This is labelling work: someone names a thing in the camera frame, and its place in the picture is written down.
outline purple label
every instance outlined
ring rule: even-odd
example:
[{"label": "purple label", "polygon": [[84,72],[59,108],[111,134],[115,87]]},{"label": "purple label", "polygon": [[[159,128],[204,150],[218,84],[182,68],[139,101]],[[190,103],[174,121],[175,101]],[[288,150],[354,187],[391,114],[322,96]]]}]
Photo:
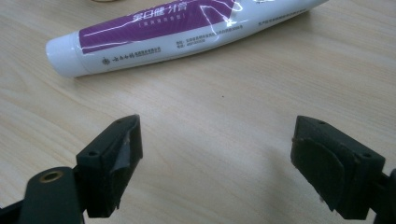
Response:
[{"label": "purple label", "polygon": [[180,0],[106,21],[79,31],[82,52],[172,35],[230,18],[234,0]]}]

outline tube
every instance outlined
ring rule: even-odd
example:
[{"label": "tube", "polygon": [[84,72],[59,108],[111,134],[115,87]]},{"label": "tube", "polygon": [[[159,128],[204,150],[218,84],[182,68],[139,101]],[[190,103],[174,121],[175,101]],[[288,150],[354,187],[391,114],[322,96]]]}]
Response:
[{"label": "tube", "polygon": [[52,39],[46,52],[64,77],[188,56],[233,42],[327,0],[178,0]]}]

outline light wood surface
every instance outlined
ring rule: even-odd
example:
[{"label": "light wood surface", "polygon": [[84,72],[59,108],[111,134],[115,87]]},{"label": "light wood surface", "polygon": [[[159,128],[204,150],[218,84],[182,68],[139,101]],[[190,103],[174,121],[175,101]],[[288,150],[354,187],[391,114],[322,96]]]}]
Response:
[{"label": "light wood surface", "polygon": [[46,43],[164,0],[0,1],[0,206],[139,114],[144,158],[109,219],[87,223],[373,223],[332,213],[290,163],[297,115],[396,167],[396,1],[331,0],[227,46],[60,77]]}]

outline white cap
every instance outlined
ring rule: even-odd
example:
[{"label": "white cap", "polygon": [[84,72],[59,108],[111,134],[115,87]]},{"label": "white cap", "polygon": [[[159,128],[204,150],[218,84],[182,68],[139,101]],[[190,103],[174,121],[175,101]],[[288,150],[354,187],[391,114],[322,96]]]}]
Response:
[{"label": "white cap", "polygon": [[70,34],[51,39],[46,46],[49,62],[64,77],[79,77],[90,73],[78,58],[73,37],[74,34]]}]

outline white and purple tube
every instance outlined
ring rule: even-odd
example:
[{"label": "white and purple tube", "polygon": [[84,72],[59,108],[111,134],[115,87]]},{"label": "white and purple tube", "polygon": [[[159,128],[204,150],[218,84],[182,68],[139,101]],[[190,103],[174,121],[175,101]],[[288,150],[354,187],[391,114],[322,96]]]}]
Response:
[{"label": "white and purple tube", "polygon": [[64,77],[175,59],[233,42],[327,0],[179,0],[49,41]]}]

